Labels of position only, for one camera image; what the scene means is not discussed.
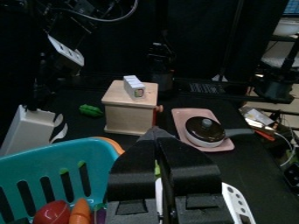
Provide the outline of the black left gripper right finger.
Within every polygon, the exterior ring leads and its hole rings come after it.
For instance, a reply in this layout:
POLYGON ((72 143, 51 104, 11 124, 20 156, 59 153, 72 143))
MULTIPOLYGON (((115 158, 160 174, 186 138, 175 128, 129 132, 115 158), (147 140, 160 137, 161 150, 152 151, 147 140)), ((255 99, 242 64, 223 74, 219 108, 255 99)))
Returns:
POLYGON ((202 151, 172 137, 159 138, 156 144, 163 224, 234 224, 216 164, 202 151))

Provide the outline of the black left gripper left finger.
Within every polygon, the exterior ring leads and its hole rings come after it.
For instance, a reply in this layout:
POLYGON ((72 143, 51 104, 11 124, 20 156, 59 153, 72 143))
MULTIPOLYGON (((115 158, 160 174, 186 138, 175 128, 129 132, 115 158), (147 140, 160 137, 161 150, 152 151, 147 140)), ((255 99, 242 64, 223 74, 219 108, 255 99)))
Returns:
POLYGON ((107 182, 107 224, 157 224, 155 141, 137 141, 119 156, 107 182))

